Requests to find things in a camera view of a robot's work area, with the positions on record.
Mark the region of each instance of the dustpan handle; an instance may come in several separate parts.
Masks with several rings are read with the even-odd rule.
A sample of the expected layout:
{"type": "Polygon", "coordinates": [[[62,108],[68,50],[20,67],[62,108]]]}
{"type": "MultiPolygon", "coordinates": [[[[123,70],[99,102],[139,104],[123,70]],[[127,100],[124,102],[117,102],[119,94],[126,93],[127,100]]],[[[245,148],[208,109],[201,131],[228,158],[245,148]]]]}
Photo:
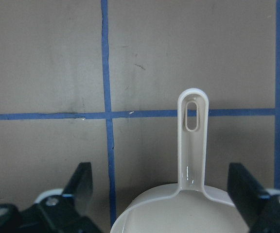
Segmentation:
{"type": "Polygon", "coordinates": [[[205,162],[209,101],[199,89],[188,89],[178,99],[178,189],[205,193],[205,162]],[[197,123],[189,129],[187,108],[196,105],[197,123]]]}

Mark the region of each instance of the hanging hole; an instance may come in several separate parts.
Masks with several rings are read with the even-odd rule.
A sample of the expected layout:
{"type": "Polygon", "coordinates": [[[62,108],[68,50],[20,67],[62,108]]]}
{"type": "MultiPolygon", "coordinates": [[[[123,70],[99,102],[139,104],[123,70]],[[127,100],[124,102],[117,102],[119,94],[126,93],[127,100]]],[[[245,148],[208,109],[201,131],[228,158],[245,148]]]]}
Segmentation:
{"type": "Polygon", "coordinates": [[[190,101],[186,104],[185,108],[185,127],[188,131],[195,131],[198,126],[198,111],[197,105],[194,101],[190,101]]]}

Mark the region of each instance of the gray surface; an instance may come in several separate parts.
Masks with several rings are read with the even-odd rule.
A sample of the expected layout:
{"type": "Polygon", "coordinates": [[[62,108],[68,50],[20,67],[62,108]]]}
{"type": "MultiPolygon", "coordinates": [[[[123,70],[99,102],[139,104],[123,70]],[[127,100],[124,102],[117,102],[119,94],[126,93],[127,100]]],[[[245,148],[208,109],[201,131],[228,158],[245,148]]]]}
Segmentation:
{"type": "Polygon", "coordinates": [[[112,109],[176,109],[198,87],[211,108],[273,108],[275,1],[109,1],[112,109]]]}
{"type": "Polygon", "coordinates": [[[104,120],[0,121],[0,203],[21,210],[43,191],[63,188],[79,162],[91,162],[88,215],[109,231],[109,180],[104,120]]]}
{"type": "Polygon", "coordinates": [[[102,112],[99,0],[0,0],[0,114],[102,112]]]}
{"type": "MultiPolygon", "coordinates": [[[[143,191],[177,182],[176,117],[114,120],[118,214],[143,191]]],[[[226,190],[228,164],[241,162],[273,187],[274,117],[210,117],[206,184],[226,190]]]]}

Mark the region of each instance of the white pan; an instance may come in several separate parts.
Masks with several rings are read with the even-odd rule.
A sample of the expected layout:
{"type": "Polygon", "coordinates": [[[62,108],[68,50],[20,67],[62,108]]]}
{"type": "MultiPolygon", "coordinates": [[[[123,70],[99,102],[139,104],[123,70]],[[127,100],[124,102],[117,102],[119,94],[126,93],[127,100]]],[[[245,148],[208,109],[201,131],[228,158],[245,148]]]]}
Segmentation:
{"type": "Polygon", "coordinates": [[[204,185],[209,101],[199,89],[178,99],[178,183],[139,195],[115,221],[111,233],[246,233],[248,227],[227,192],[204,185]],[[190,103],[197,124],[188,128],[190,103]]]}

